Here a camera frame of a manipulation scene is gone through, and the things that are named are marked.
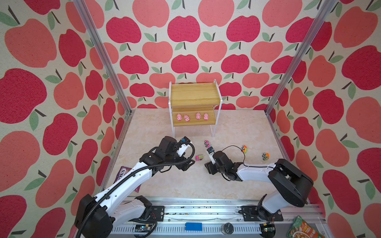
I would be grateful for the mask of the pink toy pig front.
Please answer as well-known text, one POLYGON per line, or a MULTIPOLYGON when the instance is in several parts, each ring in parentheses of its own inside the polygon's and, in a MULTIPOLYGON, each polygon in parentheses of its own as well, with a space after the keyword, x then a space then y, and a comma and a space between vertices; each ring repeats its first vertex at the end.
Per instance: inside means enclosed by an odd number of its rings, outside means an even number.
POLYGON ((209 114, 208 114, 208 113, 205 113, 205 114, 203 115, 203 119, 204 119, 205 121, 208 121, 208 120, 209 120, 209 114))

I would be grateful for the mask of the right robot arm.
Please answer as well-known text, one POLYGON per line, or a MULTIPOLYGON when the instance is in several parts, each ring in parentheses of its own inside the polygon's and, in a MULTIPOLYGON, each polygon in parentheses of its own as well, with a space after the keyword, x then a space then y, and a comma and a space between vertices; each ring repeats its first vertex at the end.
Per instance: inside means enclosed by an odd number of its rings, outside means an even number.
POLYGON ((262 181, 275 187, 271 194, 265 194, 250 212, 241 209, 244 215, 259 221, 271 221, 278 212, 289 205, 304 207, 314 185, 313 180, 285 159, 267 165, 245 165, 232 162, 223 151, 207 149, 210 162, 205 164, 211 175, 220 173, 229 181, 262 181))

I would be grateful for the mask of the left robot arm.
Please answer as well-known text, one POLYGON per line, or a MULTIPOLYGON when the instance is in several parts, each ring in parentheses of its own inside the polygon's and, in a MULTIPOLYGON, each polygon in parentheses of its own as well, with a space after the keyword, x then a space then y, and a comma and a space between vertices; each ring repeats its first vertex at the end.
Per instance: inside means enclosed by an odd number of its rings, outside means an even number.
POLYGON ((144 196, 122 202, 136 188, 164 167, 186 171, 192 166, 195 147, 187 137, 180 141, 165 136, 159 146, 143 154, 139 162, 118 181, 92 196, 86 194, 79 202, 74 225, 77 238, 106 238, 112 229, 131 220, 146 221, 151 215, 151 202, 144 196))

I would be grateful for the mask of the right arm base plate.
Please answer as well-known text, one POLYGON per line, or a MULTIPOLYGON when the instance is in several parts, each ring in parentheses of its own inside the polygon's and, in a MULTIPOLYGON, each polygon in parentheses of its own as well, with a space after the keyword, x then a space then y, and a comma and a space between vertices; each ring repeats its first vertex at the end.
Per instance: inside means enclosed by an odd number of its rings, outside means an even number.
POLYGON ((275 213, 269 213, 264 208, 257 206, 241 206, 238 212, 244 218, 245 222, 282 222, 284 221, 280 210, 275 213))

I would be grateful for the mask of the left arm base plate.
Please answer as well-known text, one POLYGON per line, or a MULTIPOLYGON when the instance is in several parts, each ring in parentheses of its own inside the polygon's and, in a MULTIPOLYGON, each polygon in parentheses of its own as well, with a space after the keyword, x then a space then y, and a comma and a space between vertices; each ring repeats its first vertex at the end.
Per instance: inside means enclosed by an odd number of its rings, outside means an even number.
POLYGON ((149 206, 145 209, 140 219, 146 222, 163 222, 164 214, 165 206, 149 206))

